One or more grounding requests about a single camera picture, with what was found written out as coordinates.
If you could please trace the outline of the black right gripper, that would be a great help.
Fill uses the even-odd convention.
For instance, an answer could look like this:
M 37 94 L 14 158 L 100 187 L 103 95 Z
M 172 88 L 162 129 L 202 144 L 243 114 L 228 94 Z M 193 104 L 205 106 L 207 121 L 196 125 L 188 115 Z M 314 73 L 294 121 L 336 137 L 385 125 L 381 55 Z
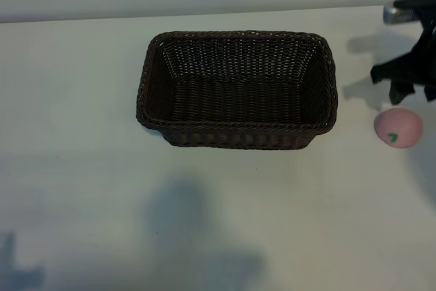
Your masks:
M 435 86 L 435 15 L 419 14 L 422 33 L 412 49 L 391 61 L 371 69 L 374 84 L 389 80 L 389 98 L 393 106 L 414 94 L 414 85 L 424 86 L 427 102 L 436 100 Z

